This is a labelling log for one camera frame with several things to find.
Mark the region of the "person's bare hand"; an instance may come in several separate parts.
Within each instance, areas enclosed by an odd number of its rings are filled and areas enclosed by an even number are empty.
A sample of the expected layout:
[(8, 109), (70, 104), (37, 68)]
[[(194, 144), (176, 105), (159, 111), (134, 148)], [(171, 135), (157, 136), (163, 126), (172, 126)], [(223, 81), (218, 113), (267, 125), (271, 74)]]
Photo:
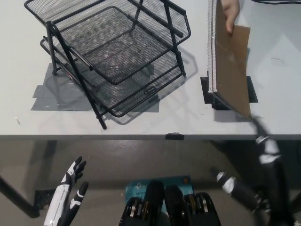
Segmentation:
[(233, 34), (234, 23), (240, 12), (239, 0), (221, 0), (225, 15), (226, 29), (229, 35)]

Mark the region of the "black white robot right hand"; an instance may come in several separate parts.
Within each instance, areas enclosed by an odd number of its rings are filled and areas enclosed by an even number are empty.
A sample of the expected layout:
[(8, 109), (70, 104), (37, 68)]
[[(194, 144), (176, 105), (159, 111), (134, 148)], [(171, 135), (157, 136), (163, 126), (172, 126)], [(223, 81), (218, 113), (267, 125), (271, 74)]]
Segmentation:
[(256, 145), (258, 159), (262, 168), (264, 190), (256, 193), (235, 177), (217, 168), (211, 172), (222, 190), (251, 212), (264, 210), (269, 214), (270, 226), (299, 226), (301, 223), (294, 217), (301, 210), (301, 196), (298, 194), (290, 200), (288, 182), (285, 176), (282, 155), (274, 139), (261, 124), (258, 117), (250, 116), (256, 127)]

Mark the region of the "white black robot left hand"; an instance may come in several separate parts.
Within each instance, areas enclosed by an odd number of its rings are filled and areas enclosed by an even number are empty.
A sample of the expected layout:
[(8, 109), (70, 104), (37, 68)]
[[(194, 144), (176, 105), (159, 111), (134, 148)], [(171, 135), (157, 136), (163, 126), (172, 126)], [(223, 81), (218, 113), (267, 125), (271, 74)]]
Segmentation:
[(57, 186), (50, 202), (45, 220), (45, 226), (70, 226), (74, 220), (87, 192), (89, 183), (83, 182), (70, 199), (70, 193), (78, 179), (83, 176), (86, 161), (78, 157), (68, 168), (60, 184)]

